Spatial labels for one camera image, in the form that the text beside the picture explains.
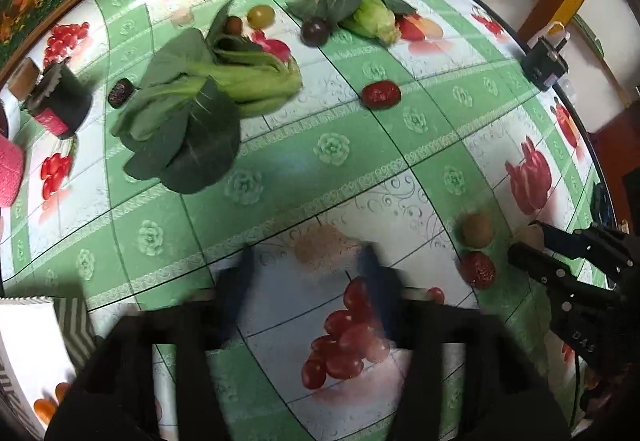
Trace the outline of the beige cake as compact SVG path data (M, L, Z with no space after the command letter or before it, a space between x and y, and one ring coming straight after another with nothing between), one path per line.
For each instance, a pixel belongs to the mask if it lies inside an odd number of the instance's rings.
M539 224L527 224L520 227L513 235L513 244L526 244L533 249L544 250L544 230Z
M331 224L314 224L296 239L294 253L308 273L323 275L355 262L360 242Z

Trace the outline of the beige cake top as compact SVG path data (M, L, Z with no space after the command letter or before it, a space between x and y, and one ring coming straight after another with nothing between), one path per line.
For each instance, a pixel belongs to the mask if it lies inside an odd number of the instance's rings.
M331 224L314 224L296 239L294 253L308 273L323 275L355 262L360 242Z

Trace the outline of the red jujube beside kiwi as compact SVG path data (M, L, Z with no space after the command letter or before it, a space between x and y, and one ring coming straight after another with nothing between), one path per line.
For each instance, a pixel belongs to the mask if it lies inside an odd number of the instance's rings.
M494 284L497 270L486 253L474 250L467 251L462 257L460 273L466 283L483 291Z

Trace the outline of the brown kiwi fruit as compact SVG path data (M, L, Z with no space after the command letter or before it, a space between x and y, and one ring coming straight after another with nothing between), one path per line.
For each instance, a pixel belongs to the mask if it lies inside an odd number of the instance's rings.
M464 244L475 249L486 248L495 237L490 217L481 212L466 214L460 223L460 233Z

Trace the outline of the striped white box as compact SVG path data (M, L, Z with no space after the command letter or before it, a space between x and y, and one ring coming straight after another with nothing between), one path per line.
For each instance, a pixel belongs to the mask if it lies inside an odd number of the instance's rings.
M47 422L35 408L56 403L96 350L85 300L47 296L1 300L1 398L18 423L41 440Z

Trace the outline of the small black box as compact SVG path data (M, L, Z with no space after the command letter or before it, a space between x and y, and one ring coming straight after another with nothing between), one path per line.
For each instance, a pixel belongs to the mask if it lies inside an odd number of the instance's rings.
M521 60L524 76L540 91L552 88L568 72L568 64L561 50L569 40L569 32L551 37L539 36L536 44Z

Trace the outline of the red jujube on green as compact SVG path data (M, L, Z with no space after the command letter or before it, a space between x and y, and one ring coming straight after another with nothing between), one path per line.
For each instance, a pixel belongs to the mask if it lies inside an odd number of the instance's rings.
M385 110L400 102L401 91L390 80L379 80L365 86L361 91L360 98L362 103L371 110Z

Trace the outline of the pink knitted jar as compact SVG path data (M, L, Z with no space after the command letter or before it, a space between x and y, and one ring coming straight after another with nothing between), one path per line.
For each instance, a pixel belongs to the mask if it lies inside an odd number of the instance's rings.
M24 153L8 138L0 137L0 207L10 207L20 192Z

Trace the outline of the large bok choy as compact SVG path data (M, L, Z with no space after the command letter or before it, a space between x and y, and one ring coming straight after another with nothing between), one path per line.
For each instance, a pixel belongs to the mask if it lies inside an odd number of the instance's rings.
M230 8L206 32L188 27L152 55L111 128L131 153L126 176L198 193L231 169L244 118L276 112L302 90L295 59L227 31Z

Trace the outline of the dark plum left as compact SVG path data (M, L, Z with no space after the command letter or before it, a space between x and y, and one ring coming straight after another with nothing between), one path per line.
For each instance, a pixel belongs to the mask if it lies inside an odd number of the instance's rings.
M118 79L113 88L107 94L107 102L113 109L124 105L136 90L128 78Z

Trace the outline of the dark plum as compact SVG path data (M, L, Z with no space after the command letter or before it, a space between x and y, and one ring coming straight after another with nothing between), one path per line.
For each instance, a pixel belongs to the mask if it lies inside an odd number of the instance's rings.
M113 88L107 94L107 102L113 109L124 105L136 90L128 78L118 79Z
M310 18L300 28L300 40L311 48L322 47L331 34L329 23L321 18Z

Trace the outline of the black jar with cork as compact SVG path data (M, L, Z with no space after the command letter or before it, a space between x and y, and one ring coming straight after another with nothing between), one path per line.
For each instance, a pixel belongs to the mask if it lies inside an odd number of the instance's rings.
M8 88L21 109L60 140L76 134L92 104L91 91L65 61L51 63L40 71L27 57L9 78Z

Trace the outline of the dark plum right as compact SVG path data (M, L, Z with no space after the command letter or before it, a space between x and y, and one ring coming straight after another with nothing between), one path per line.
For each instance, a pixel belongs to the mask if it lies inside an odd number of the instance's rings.
M329 23L321 18L310 18L300 28L300 40L311 48L322 47L331 34Z

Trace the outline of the small bok choy with corn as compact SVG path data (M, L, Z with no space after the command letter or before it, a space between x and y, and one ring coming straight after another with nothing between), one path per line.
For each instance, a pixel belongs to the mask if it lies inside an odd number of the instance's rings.
M331 34L341 27L388 47L401 36L399 21L415 14L416 8L404 0L290 0L286 11L302 25L321 18L329 23Z

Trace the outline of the small brown fruit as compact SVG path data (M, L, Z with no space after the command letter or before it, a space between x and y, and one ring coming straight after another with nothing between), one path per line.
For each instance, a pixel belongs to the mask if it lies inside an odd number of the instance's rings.
M243 21L238 16L228 16L224 22L224 34L241 36L243 34Z

